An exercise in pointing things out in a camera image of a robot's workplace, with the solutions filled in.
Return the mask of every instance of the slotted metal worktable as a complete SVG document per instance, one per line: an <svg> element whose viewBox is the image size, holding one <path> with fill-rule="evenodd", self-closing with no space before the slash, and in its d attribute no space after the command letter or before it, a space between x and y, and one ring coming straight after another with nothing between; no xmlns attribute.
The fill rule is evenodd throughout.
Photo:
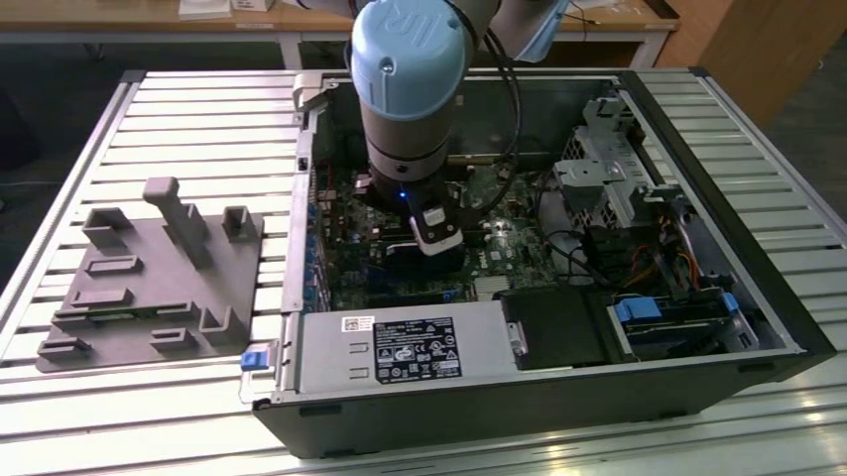
<svg viewBox="0 0 847 476"><path fill-rule="evenodd" d="M154 216L140 200L149 176L177 177L184 202L202 213L245 205L264 215L253 341L277 337L293 77L150 72L118 85L0 298L0 474L847 472L844 225L713 81L681 69L640 77L841 351L789 381L751 388L697 416L300 461L249 413L237 357L40 374L36 349L82 259L85 215L120 206L130 218ZM272 380L252 386L269 390Z"/></svg>

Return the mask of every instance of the black cable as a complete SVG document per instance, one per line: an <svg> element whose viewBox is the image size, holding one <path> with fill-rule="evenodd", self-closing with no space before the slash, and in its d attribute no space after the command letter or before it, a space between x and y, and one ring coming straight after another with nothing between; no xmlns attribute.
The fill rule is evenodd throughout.
<svg viewBox="0 0 847 476"><path fill-rule="evenodd" d="M576 2L571 2L571 5L573 5L575 7L577 7L580 9L580 20L583 21L583 43L588 41L588 20L585 19L585 10L583 10L583 7L580 5L577 5Z"/></svg>
<svg viewBox="0 0 847 476"><path fill-rule="evenodd" d="M473 49L476 50L476 48L479 48L479 35L476 34L476 28L473 27L473 22L471 22L471 19L467 18L467 15L464 15L464 12L461 11L461 9L459 7L455 6L452 1L453 0L444 0L444 3L447 4L447 7L449 7L449 9L452 10L452 13L455 13L455 16L457 17L459 21L461 22L461 26L464 27L464 31L471 36L471 42L473 43Z"/></svg>
<svg viewBox="0 0 847 476"><path fill-rule="evenodd" d="M520 135L523 132L523 104L520 100L520 86L517 84L517 74L515 74L515 69L509 63L505 62L507 54L505 48L503 47L503 43L497 38L496 34L488 30L484 38L485 48L488 52L491 52L495 61L497 63L497 71L500 72L500 76L503 77L503 81L509 90L509 99L512 102L512 108L515 112L515 136L512 137L512 142L509 143L505 152L500 156L501 159L508 158L508 162L511 164L511 170L508 178L505 179L505 183L500 187L500 191L497 192L493 199L479 208L479 214L481 216L491 213L491 211L497 207L500 202L503 201L503 197L508 193L508 190L512 187L512 183L515 183L515 178L517 177L517 156L520 155Z"/></svg>
<svg viewBox="0 0 847 476"><path fill-rule="evenodd" d="M600 286L615 289L615 290L621 289L621 287L616 285L588 263L585 263L579 258L575 258L573 255L568 253L565 250L563 250L561 248L559 248L559 246L556 246L552 241L548 241L547 244L551 246L551 250L553 250L556 254L559 254L572 264L576 264L580 268L585 270L585 272L591 275L591 277L593 278L593 280Z"/></svg>
<svg viewBox="0 0 847 476"><path fill-rule="evenodd" d="M573 256L577 251L583 251L583 246L577 246L573 250L571 250L571 256ZM573 274L573 260L568 260L568 274Z"/></svg>
<svg viewBox="0 0 847 476"><path fill-rule="evenodd" d="M565 17L573 18L575 20L580 20L581 22L588 23L589 25L599 25L599 21L597 20L591 20L591 19L587 19L587 18L575 17L573 15L568 15L567 13L565 13Z"/></svg>
<svg viewBox="0 0 847 476"><path fill-rule="evenodd" d="M609 278L607 278L603 273L600 271L596 270L596 268L589 265L587 262L584 262L583 260L580 260L579 258L575 258L573 253L581 248L577 247L575 248L575 250L568 253L565 250L563 250L552 241L551 238L556 235L560 234L567 234L573 236L577 239L583 238L583 233L580 233L576 230L556 230L555 232L549 233L544 239L547 241L547 244L551 247L551 250L553 250L556 252L556 254L559 254L560 256L563 256L568 262L569 262L569 266L571 265L577 265L580 268L583 268L585 270L585 272L591 275L591 277L593 278L593 280L596 281L596 283L605 287L605 288L611 288L615 290L621 290L621 287L619 285L616 285Z"/></svg>
<svg viewBox="0 0 847 476"><path fill-rule="evenodd" d="M532 216L536 216L536 217L541 214L541 198L544 197L547 182L551 181L552 175L553 175L553 170L549 169L541 176L541 179L539 181L539 186L535 190L535 209L532 210Z"/></svg>

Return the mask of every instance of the white label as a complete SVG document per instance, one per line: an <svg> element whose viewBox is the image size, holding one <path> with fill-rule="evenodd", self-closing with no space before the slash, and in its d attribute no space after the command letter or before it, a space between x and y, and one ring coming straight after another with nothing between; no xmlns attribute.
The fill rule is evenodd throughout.
<svg viewBox="0 0 847 476"><path fill-rule="evenodd" d="M423 213L423 221L425 221L425 224L428 226L435 226L443 223L445 219L447 219L447 215L444 214L444 209L440 207L433 208L432 210L427 210Z"/></svg>
<svg viewBox="0 0 847 476"><path fill-rule="evenodd" d="M373 330L372 315L350 316L341 319L341 332L358 332L361 330Z"/></svg>
<svg viewBox="0 0 847 476"><path fill-rule="evenodd" d="M273 23L236 23L236 28L245 30L272 30Z"/></svg>
<svg viewBox="0 0 847 476"><path fill-rule="evenodd" d="M273 4L273 0L232 0L236 10L253 10L265 12Z"/></svg>
<svg viewBox="0 0 847 476"><path fill-rule="evenodd" d="M432 367L436 367L439 369L455 369L459 366L459 361L457 360L447 360L444 362L435 362L435 364L432 364Z"/></svg>

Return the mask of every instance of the red wire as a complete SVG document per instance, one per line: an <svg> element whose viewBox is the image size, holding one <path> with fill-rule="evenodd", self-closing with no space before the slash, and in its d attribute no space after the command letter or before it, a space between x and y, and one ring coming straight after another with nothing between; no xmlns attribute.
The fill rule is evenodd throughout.
<svg viewBox="0 0 847 476"><path fill-rule="evenodd" d="M697 283L697 262L688 253L680 251L679 255L684 257L688 262L688 279L691 280L691 286L697 290L700 288L700 284Z"/></svg>
<svg viewBox="0 0 847 476"><path fill-rule="evenodd" d="M635 273L635 269L637 268L637 256L649 249L649 246L640 245L632 254L632 268L629 269L631 273Z"/></svg>

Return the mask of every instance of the floor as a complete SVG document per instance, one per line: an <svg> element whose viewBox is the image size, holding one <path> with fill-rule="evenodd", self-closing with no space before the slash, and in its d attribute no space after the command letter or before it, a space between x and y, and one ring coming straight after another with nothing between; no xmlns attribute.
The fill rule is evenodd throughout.
<svg viewBox="0 0 847 476"><path fill-rule="evenodd" d="M309 47L304 52L309 65L336 64L336 51ZM277 49L269 44L108 46L101 62L90 61L78 45L0 46L0 88L13 97L41 147L41 159L0 172L0 286L14 271L122 72L280 67ZM847 37L767 134L847 217L844 85Z"/></svg>

